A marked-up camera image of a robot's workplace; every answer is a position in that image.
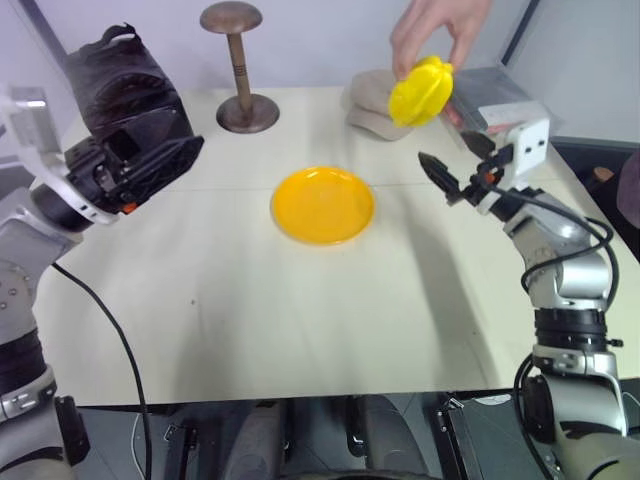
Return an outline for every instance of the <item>yellow plastic object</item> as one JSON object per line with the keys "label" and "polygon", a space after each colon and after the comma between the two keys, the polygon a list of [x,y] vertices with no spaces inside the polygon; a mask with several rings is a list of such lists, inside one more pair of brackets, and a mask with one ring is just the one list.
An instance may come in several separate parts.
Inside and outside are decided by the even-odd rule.
{"label": "yellow plastic object", "polygon": [[396,127],[418,127],[438,115],[453,91],[453,66],[440,57],[420,60],[389,97],[389,115]]}
{"label": "yellow plastic object", "polygon": [[330,245],[356,236],[373,218],[375,202],[366,183],[334,167],[300,170],[285,179],[271,200],[276,223],[291,237]]}

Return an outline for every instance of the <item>human hand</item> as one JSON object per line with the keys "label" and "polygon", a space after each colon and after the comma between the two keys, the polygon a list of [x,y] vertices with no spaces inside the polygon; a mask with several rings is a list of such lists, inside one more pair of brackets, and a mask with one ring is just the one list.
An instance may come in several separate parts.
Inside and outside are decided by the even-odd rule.
{"label": "human hand", "polygon": [[[442,25],[447,26],[453,37],[449,63],[454,71],[458,70],[467,59],[490,7],[491,0],[412,0],[391,34],[396,79],[402,80],[409,74],[422,45]],[[460,114],[450,103],[444,112],[454,125],[462,124]]]}

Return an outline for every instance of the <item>white bracket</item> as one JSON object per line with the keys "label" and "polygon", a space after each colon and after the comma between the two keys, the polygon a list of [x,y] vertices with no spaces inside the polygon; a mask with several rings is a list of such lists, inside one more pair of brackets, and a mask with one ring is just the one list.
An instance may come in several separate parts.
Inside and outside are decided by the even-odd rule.
{"label": "white bracket", "polygon": [[29,173],[71,208],[93,223],[108,225],[118,220],[118,215],[93,205],[67,180],[69,169],[58,156],[60,147],[42,89],[0,84],[0,125],[6,129],[9,148]]}

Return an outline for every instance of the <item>wooden stand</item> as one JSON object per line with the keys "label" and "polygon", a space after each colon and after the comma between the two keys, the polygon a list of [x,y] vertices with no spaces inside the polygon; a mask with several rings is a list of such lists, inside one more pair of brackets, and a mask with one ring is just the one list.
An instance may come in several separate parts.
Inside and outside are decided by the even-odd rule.
{"label": "wooden stand", "polygon": [[216,114],[221,127],[235,133],[256,133],[276,123],[280,110],[273,100],[252,94],[242,46],[243,32],[262,23],[262,14],[245,2],[220,2],[205,9],[200,25],[205,30],[227,35],[233,75],[238,94],[227,99]]}

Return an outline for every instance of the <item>yellow toy pepper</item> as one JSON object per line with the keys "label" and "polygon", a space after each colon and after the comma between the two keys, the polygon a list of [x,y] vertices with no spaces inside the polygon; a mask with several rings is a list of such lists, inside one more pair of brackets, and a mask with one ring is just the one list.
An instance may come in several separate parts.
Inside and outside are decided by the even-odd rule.
{"label": "yellow toy pepper", "polygon": [[453,66],[440,57],[420,60],[389,97],[389,115],[396,127],[418,127],[438,115],[453,91]]}

